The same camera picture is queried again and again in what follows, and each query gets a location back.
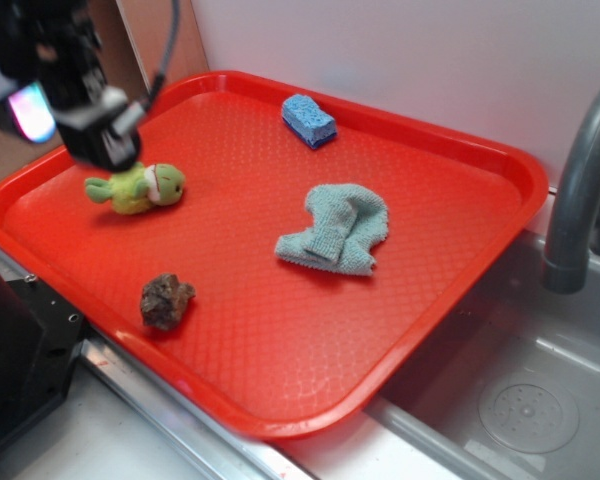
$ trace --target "rock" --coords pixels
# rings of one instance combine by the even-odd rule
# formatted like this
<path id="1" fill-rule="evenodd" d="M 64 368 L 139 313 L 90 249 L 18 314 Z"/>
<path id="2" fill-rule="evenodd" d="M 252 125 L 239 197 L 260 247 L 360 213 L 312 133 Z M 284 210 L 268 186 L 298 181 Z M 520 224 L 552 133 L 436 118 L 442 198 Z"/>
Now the rock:
<path id="1" fill-rule="evenodd" d="M 140 311 L 143 324 L 172 330 L 180 324 L 189 299 L 196 291 L 188 283 L 180 283 L 172 273 L 163 273 L 147 283 L 142 289 Z"/>

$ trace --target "tray rim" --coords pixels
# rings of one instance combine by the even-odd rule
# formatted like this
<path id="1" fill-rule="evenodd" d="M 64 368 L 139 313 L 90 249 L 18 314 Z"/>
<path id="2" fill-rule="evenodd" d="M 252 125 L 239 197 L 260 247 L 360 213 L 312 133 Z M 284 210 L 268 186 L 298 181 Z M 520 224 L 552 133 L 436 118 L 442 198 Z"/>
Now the tray rim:
<path id="1" fill-rule="evenodd" d="M 438 153 L 450 160 L 472 165 L 472 162 L 467 162 L 466 159 L 457 158 L 467 149 L 483 152 L 489 158 L 499 158 L 501 161 L 491 162 L 489 168 L 478 168 L 491 171 L 509 180 L 521 196 L 521 206 L 516 214 L 510 217 L 506 226 L 494 235 L 485 248 L 446 288 L 440 297 L 400 337 L 394 347 L 376 363 L 370 374 L 363 377 L 340 401 L 325 411 L 317 412 L 310 417 L 298 418 L 293 422 L 288 419 L 276 421 L 275 419 L 256 418 L 202 378 L 190 372 L 182 371 L 186 370 L 182 366 L 174 369 L 171 361 L 157 349 L 152 349 L 149 345 L 145 345 L 136 339 L 130 342 L 128 337 L 125 338 L 125 343 L 122 343 L 122 339 L 116 336 L 115 332 L 106 330 L 102 332 L 106 337 L 118 343 L 121 348 L 140 359 L 149 355 L 152 359 L 151 365 L 141 360 L 148 368 L 154 370 L 185 397 L 199 403 L 208 413 L 220 419 L 229 427 L 262 439 L 282 439 L 304 436 L 322 430 L 360 410 L 392 372 L 407 359 L 428 333 L 440 323 L 444 315 L 452 308 L 449 304 L 453 305 L 457 302 L 508 247 L 517 234 L 523 230 L 526 223 L 544 204 L 549 185 L 546 173 L 537 160 L 514 147 L 242 72 L 217 71 L 204 73 L 186 78 L 167 87 L 159 97 L 155 109 L 147 120 L 150 121 L 151 118 L 168 111 L 193 95 L 224 91 L 245 94 L 247 89 L 253 88 L 257 89 L 258 95 L 263 97 L 259 97 L 260 100 L 275 105 L 281 106 L 282 101 L 294 93 L 303 93 L 312 96 L 318 104 L 326 105 L 328 111 L 336 118 L 339 118 L 339 116 L 349 118 L 351 112 L 355 112 L 354 120 L 345 122 L 347 127 L 366 132 L 371 129 L 371 133 L 375 131 L 380 136 L 390 140 L 402 141 L 396 140 L 395 137 L 403 135 L 406 129 L 411 132 L 412 136 L 423 137 L 420 139 L 420 146 L 426 146 L 427 151 Z M 253 96 L 253 91 L 250 91 L 247 96 Z M 74 165 L 75 163 L 66 155 L 65 147 L 61 146 L 0 182 L 0 248 L 25 268 L 35 272 L 52 284 L 62 295 L 75 302 L 74 298 L 80 297 L 80 292 L 71 282 L 63 278 L 64 274 L 55 271 L 51 265 L 32 255 L 26 247 L 19 244 L 16 239 L 1 229 L 4 215 L 20 196 Z M 97 310 L 99 315 L 106 317 L 117 315 L 111 310 L 108 311 L 106 305 L 100 304 L 96 307 L 89 308 L 87 306 L 87 310 Z M 183 387 L 178 386 L 180 383 L 178 380 L 181 380 L 183 376 L 195 377 L 194 383 L 197 389 L 195 392 L 186 391 Z M 209 395 L 214 397 L 213 405 L 209 405 L 209 402 L 200 401 L 202 398 L 208 398 Z"/>

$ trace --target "cable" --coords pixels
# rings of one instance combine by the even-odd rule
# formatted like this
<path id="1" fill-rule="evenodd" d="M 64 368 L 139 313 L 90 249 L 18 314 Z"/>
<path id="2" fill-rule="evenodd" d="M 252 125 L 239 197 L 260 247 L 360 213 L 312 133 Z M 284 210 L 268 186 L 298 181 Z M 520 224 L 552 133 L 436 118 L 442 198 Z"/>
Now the cable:
<path id="1" fill-rule="evenodd" d="M 164 82 L 167 76 L 167 69 L 169 67 L 169 62 L 171 61 L 171 56 L 173 54 L 173 48 L 176 43 L 176 38 L 178 36 L 178 26 L 180 24 L 180 1 L 179 0 L 171 0 L 171 27 L 169 29 L 169 37 L 167 39 L 167 43 L 165 45 L 164 54 L 162 55 L 162 62 L 160 62 L 160 66 L 156 75 L 153 79 L 153 85 L 149 90 L 149 95 L 147 96 L 147 104 L 145 107 L 145 111 L 148 111 L 153 102 L 155 102 L 158 97 L 158 93 L 164 86 Z"/>
<path id="2" fill-rule="evenodd" d="M 178 26 L 180 25 L 180 0 L 171 0 L 171 26 L 169 36 L 164 47 L 162 61 L 158 66 L 149 93 L 146 97 L 136 100 L 118 117 L 111 125 L 111 132 L 114 136 L 121 138 L 131 132 L 151 109 L 158 94 L 167 78 L 167 69 L 173 55 L 173 48 L 178 37 Z"/>

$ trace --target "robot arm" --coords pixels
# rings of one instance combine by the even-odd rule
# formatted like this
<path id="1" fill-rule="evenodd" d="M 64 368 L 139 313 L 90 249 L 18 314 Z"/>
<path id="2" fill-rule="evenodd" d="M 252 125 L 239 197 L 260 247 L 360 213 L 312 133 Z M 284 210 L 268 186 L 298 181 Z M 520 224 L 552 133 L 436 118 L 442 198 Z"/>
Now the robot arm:
<path id="1" fill-rule="evenodd" d="M 177 0 L 172 5 L 177 26 Z M 170 56 L 175 27 L 169 40 Z M 8 99 L 39 82 L 76 160 L 113 172 L 130 168 L 140 153 L 136 125 L 155 99 L 164 71 L 148 99 L 129 108 L 125 93 L 107 84 L 99 49 L 87 0 L 0 0 L 0 128 L 21 133 L 10 118 Z"/>

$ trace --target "stuffed toy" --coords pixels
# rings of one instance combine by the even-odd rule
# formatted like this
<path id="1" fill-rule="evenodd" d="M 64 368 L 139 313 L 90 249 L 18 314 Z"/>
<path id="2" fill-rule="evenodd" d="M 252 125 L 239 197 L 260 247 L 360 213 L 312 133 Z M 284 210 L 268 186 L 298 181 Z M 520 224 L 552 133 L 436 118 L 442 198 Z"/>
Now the stuffed toy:
<path id="1" fill-rule="evenodd" d="M 91 177 L 84 184 L 91 201 L 111 200 L 113 211 L 134 215 L 156 205 L 177 203 L 182 197 L 184 182 L 184 174 L 173 165 L 158 163 L 145 168 L 138 162 L 126 172 L 114 173 L 109 180 Z"/>

